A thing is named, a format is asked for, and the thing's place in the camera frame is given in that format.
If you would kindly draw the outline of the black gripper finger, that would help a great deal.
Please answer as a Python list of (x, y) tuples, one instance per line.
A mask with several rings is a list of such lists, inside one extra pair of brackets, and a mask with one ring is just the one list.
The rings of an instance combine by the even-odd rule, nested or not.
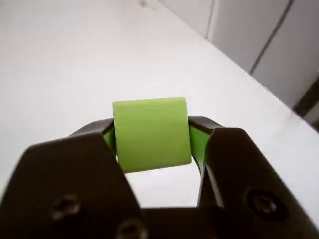
[(316, 239), (319, 231), (247, 132), (203, 116), (189, 126), (208, 136), (198, 204), (218, 239)]
[(137, 200), (104, 135), (112, 119), (29, 147), (0, 203), (3, 239), (146, 239)]

